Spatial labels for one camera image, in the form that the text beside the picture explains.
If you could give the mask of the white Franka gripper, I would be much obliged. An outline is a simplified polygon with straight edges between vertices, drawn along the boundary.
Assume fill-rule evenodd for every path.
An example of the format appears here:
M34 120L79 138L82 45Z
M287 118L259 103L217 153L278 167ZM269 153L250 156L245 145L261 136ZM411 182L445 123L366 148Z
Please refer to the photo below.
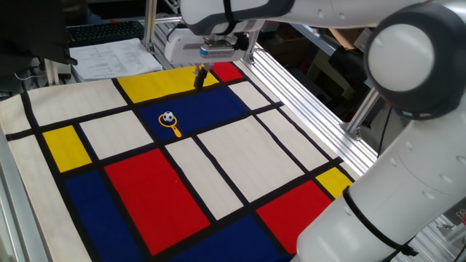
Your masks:
M167 36L165 57L172 64L206 64L239 60L248 50L250 41L245 33L227 36L194 35L188 28L175 28ZM194 88L203 88L209 70L196 67Z

